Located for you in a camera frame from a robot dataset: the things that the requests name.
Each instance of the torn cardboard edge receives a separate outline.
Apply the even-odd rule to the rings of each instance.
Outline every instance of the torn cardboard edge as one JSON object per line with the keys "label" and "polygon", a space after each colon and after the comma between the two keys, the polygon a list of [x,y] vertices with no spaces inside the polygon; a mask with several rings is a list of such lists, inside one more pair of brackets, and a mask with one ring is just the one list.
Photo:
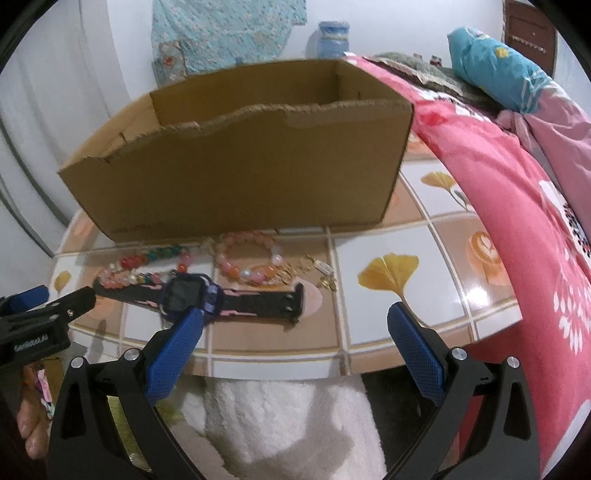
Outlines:
{"label": "torn cardboard edge", "polygon": [[179,135],[183,138],[206,137],[218,132],[220,129],[227,128],[231,124],[247,121],[252,116],[268,112],[284,113],[284,123],[289,127],[311,128],[327,124],[368,122],[376,119],[392,118],[400,115],[400,105],[391,100],[343,100],[328,105],[251,105],[202,124],[187,122],[178,125],[166,125],[157,131],[140,134],[132,140],[127,140],[122,135],[124,143],[114,151],[110,151],[105,156],[82,157],[81,160],[94,158],[110,164],[136,149],[149,145],[151,141],[159,137],[167,135]]}

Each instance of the smartwatch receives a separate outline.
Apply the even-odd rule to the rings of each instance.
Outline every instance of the smartwatch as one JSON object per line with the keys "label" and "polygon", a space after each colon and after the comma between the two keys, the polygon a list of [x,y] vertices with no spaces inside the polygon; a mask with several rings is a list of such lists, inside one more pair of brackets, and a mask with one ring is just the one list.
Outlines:
{"label": "smartwatch", "polygon": [[203,310],[206,321],[226,317],[256,317],[297,323],[304,308],[304,286],[293,291],[234,290],[222,288],[204,274],[177,273],[166,284],[104,288],[95,279],[98,296],[157,309],[174,323],[191,308]]}

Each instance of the pink bed sheet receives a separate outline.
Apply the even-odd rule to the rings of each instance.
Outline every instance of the pink bed sheet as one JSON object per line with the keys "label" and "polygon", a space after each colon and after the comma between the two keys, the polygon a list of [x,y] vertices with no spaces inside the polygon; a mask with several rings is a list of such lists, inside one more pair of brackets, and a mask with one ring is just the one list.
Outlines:
{"label": "pink bed sheet", "polygon": [[348,61],[412,101],[413,131],[457,180],[503,259],[523,320],[468,350],[492,362],[520,359],[543,470],[591,398],[591,253],[580,227],[517,137],[448,95],[420,90],[361,57]]}

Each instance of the tiled tabletop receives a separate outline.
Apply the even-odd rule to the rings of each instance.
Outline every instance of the tiled tabletop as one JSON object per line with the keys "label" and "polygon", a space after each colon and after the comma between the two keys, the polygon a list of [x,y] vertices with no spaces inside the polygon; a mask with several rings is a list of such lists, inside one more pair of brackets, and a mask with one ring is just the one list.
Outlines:
{"label": "tiled tabletop", "polygon": [[[320,273],[299,272],[305,311],[297,326],[253,320],[208,325],[185,372],[221,378],[303,380],[401,365],[386,313],[403,300],[450,345],[472,343],[521,320],[505,268],[469,200],[437,157],[411,134],[401,174],[380,225],[280,230],[284,259],[297,266],[309,254],[337,271],[337,292],[318,288]],[[197,240],[183,245],[197,245]],[[51,299],[92,283],[106,265],[145,245],[115,245],[84,212],[64,236],[51,278]],[[225,287],[210,255],[193,250],[190,273]],[[254,244],[234,247],[239,266],[264,262]],[[174,267],[174,259],[146,271]],[[117,358],[166,328],[157,313],[98,298],[75,320],[73,339],[90,361]]]}

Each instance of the watch screen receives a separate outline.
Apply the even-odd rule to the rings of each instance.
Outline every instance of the watch screen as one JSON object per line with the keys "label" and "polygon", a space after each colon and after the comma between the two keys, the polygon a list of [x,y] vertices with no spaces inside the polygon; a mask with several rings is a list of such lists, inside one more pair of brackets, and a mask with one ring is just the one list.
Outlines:
{"label": "watch screen", "polygon": [[165,309],[170,313],[183,312],[188,307],[200,305],[202,290],[202,280],[175,278],[168,288]]}

